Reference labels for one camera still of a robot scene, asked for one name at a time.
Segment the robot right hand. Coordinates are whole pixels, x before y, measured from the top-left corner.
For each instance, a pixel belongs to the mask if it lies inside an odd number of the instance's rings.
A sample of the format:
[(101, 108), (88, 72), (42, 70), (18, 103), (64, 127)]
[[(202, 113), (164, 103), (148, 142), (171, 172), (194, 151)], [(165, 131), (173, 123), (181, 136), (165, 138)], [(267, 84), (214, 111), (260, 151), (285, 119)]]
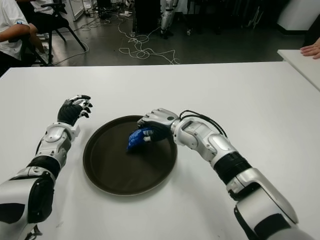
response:
[(137, 121), (143, 130), (144, 142), (159, 142), (172, 135), (171, 126), (179, 116), (164, 108), (157, 108), (146, 113)]

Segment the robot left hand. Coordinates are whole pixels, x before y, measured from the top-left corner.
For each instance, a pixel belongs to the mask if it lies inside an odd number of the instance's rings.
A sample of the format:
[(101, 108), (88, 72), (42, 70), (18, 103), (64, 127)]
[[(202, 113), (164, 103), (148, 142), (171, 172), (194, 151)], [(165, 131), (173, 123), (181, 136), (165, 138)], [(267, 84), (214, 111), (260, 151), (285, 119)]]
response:
[(57, 121), (74, 126), (79, 118), (89, 118), (92, 107), (91, 97), (88, 95), (80, 94), (68, 98), (58, 111)]

